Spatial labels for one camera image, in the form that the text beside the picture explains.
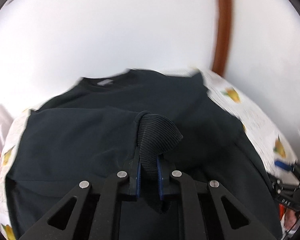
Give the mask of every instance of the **metal pin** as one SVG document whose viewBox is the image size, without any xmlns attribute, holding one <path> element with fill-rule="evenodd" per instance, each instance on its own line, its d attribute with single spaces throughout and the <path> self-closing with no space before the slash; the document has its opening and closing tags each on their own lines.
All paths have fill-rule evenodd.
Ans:
<svg viewBox="0 0 300 240">
<path fill-rule="evenodd" d="M 181 171 L 173 171 L 173 172 L 172 172 L 172 176 L 173 176 L 173 177 L 181 177 L 181 175 L 182 175 L 182 172 L 181 172 Z"/>
<path fill-rule="evenodd" d="M 127 176 L 127 173 L 126 173 L 125 171 L 119 171 L 119 172 L 117 173 L 117 176 L 118 176 L 119 178 L 124 178 L 125 176 Z"/>
<path fill-rule="evenodd" d="M 210 186 L 211 187 L 219 187 L 219 182 L 217 182 L 216 180 L 212 180 L 209 182 Z"/>
<path fill-rule="evenodd" d="M 86 180 L 83 180 L 79 183 L 80 188 L 86 188 L 87 186 L 89 186 L 89 182 L 87 182 Z"/>
</svg>

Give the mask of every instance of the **triangular cutout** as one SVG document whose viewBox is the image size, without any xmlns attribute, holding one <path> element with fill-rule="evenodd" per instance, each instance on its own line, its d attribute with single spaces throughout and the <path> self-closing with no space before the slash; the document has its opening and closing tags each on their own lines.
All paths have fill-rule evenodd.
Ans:
<svg viewBox="0 0 300 240">
<path fill-rule="evenodd" d="M 48 225 L 60 230 L 65 230 L 76 202 L 77 198 L 70 198 L 68 202 L 48 220 Z"/>
<path fill-rule="evenodd" d="M 249 220 L 225 197 L 221 197 L 223 207 L 225 208 L 230 226 L 232 229 L 239 229 L 247 226 Z"/>
</svg>

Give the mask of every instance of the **round metal bolt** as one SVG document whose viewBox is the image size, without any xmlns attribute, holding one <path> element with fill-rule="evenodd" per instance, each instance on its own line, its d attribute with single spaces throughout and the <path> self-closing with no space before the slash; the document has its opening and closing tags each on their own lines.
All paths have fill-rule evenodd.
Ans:
<svg viewBox="0 0 300 240">
<path fill-rule="evenodd" d="M 210 186 L 211 187 L 219 187 L 219 182 L 217 182 L 216 180 L 212 180 L 209 182 Z"/>
<path fill-rule="evenodd" d="M 117 176 L 119 177 L 119 178 L 124 178 L 125 176 L 127 176 L 128 174 L 125 172 L 125 171 L 119 171 L 118 173 L 117 173 Z"/>
<path fill-rule="evenodd" d="M 89 182 L 87 182 L 86 180 L 83 180 L 79 183 L 80 188 L 86 188 L 87 186 L 89 186 Z"/>
<path fill-rule="evenodd" d="M 173 171 L 173 172 L 172 172 L 172 176 L 173 176 L 173 177 L 181 177 L 181 175 L 182 175 L 182 172 L 181 172 L 181 171 Z"/>
</svg>

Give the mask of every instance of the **brown vertical trim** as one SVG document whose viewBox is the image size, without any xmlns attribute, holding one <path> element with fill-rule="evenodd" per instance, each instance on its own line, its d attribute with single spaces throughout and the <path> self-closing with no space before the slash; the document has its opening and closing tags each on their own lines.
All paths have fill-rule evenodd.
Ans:
<svg viewBox="0 0 300 240">
<path fill-rule="evenodd" d="M 212 71 L 223 76 L 228 58 L 231 23 L 232 23 L 232 0 L 218 0 L 219 20 L 218 35 Z"/>
</svg>

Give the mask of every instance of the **white wall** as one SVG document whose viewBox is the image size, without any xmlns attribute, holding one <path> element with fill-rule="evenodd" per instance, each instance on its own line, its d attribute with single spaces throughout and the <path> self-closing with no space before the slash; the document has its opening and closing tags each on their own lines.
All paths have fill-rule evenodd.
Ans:
<svg viewBox="0 0 300 240">
<path fill-rule="evenodd" d="M 215 0 L 14 0 L 0 11 L 0 103 L 14 115 L 80 76 L 213 58 Z"/>
<path fill-rule="evenodd" d="M 300 16 L 288 0 L 234 0 L 226 79 L 261 107 L 300 158 Z"/>
</svg>

